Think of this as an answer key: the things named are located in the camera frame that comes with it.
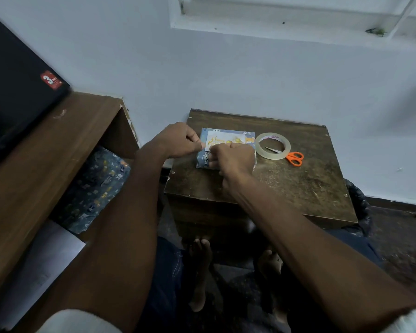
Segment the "clear adhesive tape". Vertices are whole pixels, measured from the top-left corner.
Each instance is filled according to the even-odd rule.
[[[282,153],[273,153],[272,151],[265,151],[261,146],[260,142],[264,139],[274,139],[277,140],[285,146],[285,150]],[[277,133],[262,133],[257,136],[257,138],[254,141],[254,145],[256,148],[257,154],[260,156],[270,159],[270,160],[280,160],[285,158],[288,153],[291,151],[291,144],[288,141],[287,138],[285,138],[283,135],[277,134]]]

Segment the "orange scissors handle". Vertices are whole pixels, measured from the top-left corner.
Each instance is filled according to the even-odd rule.
[[[302,165],[303,154],[300,152],[289,152],[286,159],[293,166],[300,167]]]

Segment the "baseboard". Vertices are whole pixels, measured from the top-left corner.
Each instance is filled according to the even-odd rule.
[[[381,207],[381,208],[388,208],[388,209],[402,210],[402,211],[407,211],[411,213],[416,213],[415,204],[385,200],[383,198],[369,197],[369,196],[367,196],[366,199],[368,203],[370,203],[370,205],[373,207]]]

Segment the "scissors blade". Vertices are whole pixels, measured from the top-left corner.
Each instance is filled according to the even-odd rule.
[[[273,152],[276,152],[276,153],[282,153],[282,151],[275,150],[275,149],[273,149],[273,148],[269,148],[269,147],[266,147],[266,146],[265,146],[265,148],[267,148],[267,149],[269,149],[269,150],[271,150],[271,151],[273,151]]]

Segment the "black monitor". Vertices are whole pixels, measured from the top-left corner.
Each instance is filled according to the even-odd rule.
[[[69,88],[0,22],[0,160]]]

